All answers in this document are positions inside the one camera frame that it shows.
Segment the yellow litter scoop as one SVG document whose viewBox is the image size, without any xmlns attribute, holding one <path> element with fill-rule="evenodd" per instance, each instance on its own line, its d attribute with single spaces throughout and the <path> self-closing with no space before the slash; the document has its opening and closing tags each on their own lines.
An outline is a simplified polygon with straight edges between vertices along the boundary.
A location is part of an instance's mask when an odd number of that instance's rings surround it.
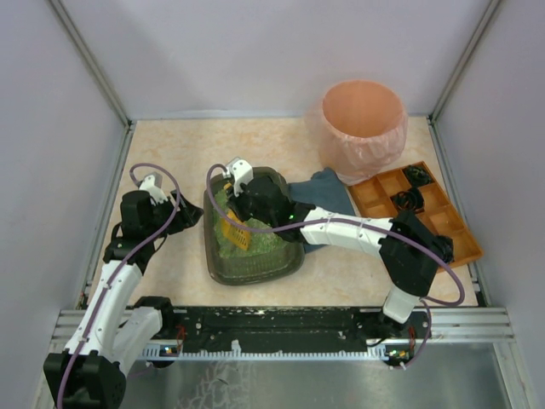
<svg viewBox="0 0 545 409">
<path fill-rule="evenodd" d="M 225 204 L 224 207 L 224 212 L 227 217 L 222 218 L 220 221 L 222 236 L 240 250 L 247 251 L 250 247 L 250 232 L 233 226 L 229 221 L 234 221 L 240 225 L 244 225 L 244 223 L 237 218 L 227 204 Z"/>
</svg>

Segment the dark grey litter box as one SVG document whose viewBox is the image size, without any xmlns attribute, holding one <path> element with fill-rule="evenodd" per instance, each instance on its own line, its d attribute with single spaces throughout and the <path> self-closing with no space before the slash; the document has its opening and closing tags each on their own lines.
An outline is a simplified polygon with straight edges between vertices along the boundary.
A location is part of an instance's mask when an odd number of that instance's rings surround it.
<svg viewBox="0 0 545 409">
<path fill-rule="evenodd" d="M 250 233 L 246 250 L 227 239 L 220 217 L 204 193 L 204 243 L 209 275 L 223 285 L 249 285 L 279 279 L 303 264 L 303 244 L 290 243 L 274 233 Z"/>
</svg>

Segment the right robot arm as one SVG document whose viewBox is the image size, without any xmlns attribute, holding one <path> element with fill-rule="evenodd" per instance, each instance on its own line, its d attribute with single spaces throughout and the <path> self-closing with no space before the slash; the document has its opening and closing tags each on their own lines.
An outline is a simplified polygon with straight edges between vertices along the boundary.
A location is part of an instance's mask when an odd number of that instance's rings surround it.
<svg viewBox="0 0 545 409">
<path fill-rule="evenodd" d="M 347 216 L 290 199 L 269 176 L 237 182 L 226 194 L 228 209 L 241 222 L 255 219 L 287 242 L 331 245 L 381 260 L 392 281 L 381 312 L 399 325 L 428 295 L 439 265 L 453 259 L 453 240 L 407 210 L 390 218 Z"/>
</svg>

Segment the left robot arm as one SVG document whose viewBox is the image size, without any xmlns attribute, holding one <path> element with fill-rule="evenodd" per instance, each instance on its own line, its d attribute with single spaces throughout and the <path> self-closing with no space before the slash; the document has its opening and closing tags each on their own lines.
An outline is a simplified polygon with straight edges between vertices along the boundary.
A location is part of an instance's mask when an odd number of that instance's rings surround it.
<svg viewBox="0 0 545 409">
<path fill-rule="evenodd" d="M 143 187 L 122 197 L 120 212 L 80 324 L 63 351 L 49 354 L 43 364 L 58 408 L 120 407 L 142 350 L 174 325 L 167 297 L 142 297 L 127 320 L 123 314 L 158 251 L 155 241 L 194 227 L 204 211 L 176 191 L 166 195 L 159 187 Z"/>
</svg>

